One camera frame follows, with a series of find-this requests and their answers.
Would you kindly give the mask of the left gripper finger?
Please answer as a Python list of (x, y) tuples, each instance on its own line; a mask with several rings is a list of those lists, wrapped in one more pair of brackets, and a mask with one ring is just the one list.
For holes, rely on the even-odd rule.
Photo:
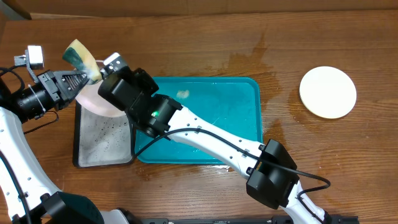
[(64, 78), (71, 78), (77, 82), (86, 82), (89, 80), (88, 75), (85, 72), (78, 71), (78, 70), (62, 70), (62, 71), (55, 71), (53, 72), (55, 77), (60, 78), (61, 80)]
[(65, 100), (68, 101), (74, 100), (76, 96), (79, 94), (79, 92), (81, 92), (82, 89), (86, 86), (87, 83), (88, 83), (87, 81), (83, 81), (77, 84), (77, 86), (73, 87), (67, 82), (61, 82), (60, 89), (62, 90), (63, 95), (65, 96)]

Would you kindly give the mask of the pink-rimmed white plate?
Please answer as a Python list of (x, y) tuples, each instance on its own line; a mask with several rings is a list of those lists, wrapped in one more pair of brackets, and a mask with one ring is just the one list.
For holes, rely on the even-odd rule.
[(101, 84), (101, 80), (89, 80), (75, 98), (76, 101), (88, 111), (100, 116), (109, 118), (124, 116), (125, 112), (117, 109), (111, 103), (99, 96), (98, 90)]

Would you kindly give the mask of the green and yellow sponge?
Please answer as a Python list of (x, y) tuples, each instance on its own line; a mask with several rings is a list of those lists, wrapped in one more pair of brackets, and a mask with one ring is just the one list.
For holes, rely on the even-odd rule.
[(66, 48), (62, 58), (77, 70), (85, 72), (89, 78), (89, 85), (94, 85), (102, 79), (100, 68), (95, 58), (79, 40), (75, 39)]

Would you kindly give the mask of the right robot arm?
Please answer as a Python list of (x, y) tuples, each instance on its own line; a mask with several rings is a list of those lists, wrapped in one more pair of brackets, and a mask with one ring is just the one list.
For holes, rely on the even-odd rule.
[(250, 197), (269, 208), (282, 208), (294, 223), (331, 223), (331, 216), (309, 199), (299, 181), (301, 176), (314, 176), (298, 171), (281, 143), (250, 141), (206, 122), (173, 98), (158, 94), (158, 85), (141, 68), (107, 65), (99, 72), (99, 96), (124, 111), (134, 129), (152, 138), (144, 149), (163, 138), (195, 147), (239, 172)]

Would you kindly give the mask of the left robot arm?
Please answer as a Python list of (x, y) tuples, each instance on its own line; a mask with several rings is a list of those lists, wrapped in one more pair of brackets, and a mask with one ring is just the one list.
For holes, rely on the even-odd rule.
[(11, 92), (1, 83), (1, 190), (13, 223), (104, 223), (87, 197), (62, 192), (40, 166), (22, 125), (64, 108), (88, 82), (79, 71), (50, 70), (34, 77), (35, 84)]

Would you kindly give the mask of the black tray with soapy water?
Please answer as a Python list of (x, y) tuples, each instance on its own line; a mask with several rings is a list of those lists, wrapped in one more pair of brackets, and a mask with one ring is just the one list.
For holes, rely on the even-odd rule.
[(134, 135), (125, 114), (105, 117), (76, 104), (73, 165), (77, 168), (130, 164)]

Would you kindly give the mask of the teal plastic serving tray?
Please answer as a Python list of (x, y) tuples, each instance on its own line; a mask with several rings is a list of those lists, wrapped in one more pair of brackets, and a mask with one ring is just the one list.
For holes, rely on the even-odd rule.
[[(201, 119), (234, 135), (263, 141), (260, 90), (247, 77), (155, 77), (158, 94), (186, 106)], [(148, 164), (221, 164), (208, 154), (161, 139), (138, 156)]]

